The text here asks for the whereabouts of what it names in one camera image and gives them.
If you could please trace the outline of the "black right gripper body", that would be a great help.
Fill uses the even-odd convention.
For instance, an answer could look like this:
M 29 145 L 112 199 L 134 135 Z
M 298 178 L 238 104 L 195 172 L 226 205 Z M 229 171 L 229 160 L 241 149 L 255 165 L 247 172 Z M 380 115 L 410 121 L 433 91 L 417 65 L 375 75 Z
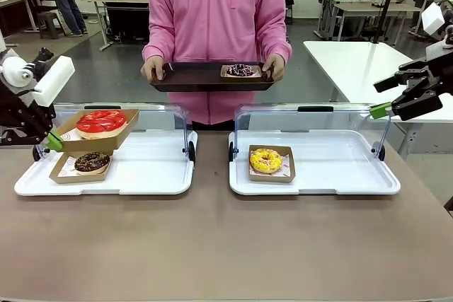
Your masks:
M 435 82 L 435 92 L 452 95 L 452 46 L 431 45 L 426 48 L 428 68 Z

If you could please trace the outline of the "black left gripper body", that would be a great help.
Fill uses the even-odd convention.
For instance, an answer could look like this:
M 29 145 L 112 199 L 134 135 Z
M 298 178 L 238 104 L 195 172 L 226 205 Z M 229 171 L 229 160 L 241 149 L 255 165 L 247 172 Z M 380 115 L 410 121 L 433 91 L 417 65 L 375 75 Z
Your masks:
M 29 110 L 23 96 L 35 92 L 27 89 L 14 93 L 8 86 L 1 84 L 1 127 L 30 128 L 33 131 L 42 131 L 41 124 L 35 119 L 34 110 Z

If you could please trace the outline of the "person's right hand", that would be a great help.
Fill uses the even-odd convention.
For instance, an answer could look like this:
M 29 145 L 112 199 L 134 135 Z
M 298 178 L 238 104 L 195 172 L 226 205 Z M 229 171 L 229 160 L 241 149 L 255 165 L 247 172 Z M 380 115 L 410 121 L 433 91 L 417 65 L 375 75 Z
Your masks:
M 141 74 L 147 79 L 149 83 L 157 79 L 162 81 L 164 79 L 164 59 L 158 55 L 146 59 L 141 68 Z

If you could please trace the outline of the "person's left hand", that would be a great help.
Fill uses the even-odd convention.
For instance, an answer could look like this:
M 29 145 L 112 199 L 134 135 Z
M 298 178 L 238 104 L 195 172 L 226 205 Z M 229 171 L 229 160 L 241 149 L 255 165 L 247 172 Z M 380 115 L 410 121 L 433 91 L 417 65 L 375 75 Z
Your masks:
M 262 67 L 262 75 L 274 82 L 280 81 L 285 73 L 285 60 L 277 53 L 270 54 Z

